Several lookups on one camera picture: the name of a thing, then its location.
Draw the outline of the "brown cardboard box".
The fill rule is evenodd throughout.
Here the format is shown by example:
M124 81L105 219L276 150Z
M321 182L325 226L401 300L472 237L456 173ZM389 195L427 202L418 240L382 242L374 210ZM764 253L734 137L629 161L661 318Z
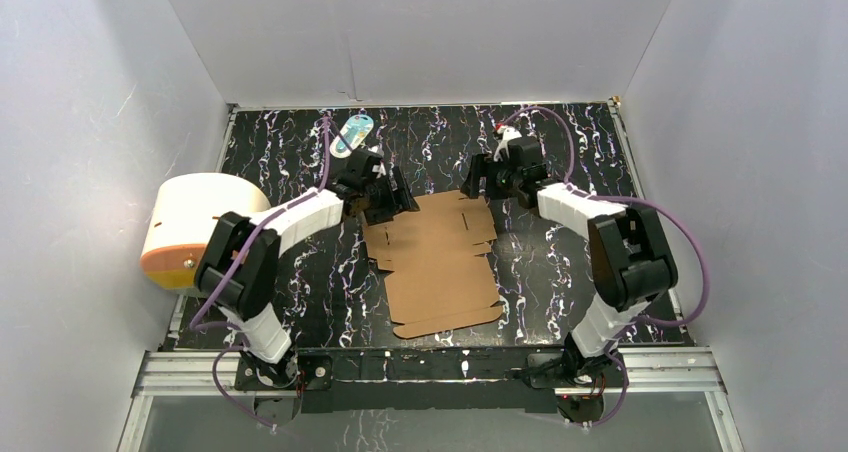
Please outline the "brown cardboard box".
M393 333L414 339L497 320L503 306L486 257L497 234L486 201L455 190L416 202L418 212L363 229L369 258L386 273Z

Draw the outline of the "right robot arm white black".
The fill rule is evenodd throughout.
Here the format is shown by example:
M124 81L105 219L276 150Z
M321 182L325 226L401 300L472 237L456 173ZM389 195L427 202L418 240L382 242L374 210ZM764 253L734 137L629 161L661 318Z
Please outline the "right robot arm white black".
M618 342L639 314L678 282L678 271L658 213L590 197L554 180L539 141L506 132L492 153L472 156L460 187L470 199L516 199L588 243L595 294L566 335L562 354L529 356L514 378L534 388L587 386L616 358Z

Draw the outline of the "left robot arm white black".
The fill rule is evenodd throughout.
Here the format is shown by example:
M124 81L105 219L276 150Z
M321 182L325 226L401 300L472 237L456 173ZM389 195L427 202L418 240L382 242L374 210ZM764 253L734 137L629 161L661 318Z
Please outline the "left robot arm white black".
M240 342L234 351L259 376L275 388L292 385L301 375L297 352L273 306L282 256L349 218L378 225L419 209L399 166L387 166L378 152L356 149L318 186L282 205L224 213L195 272L194 285L206 300L191 329L235 332Z

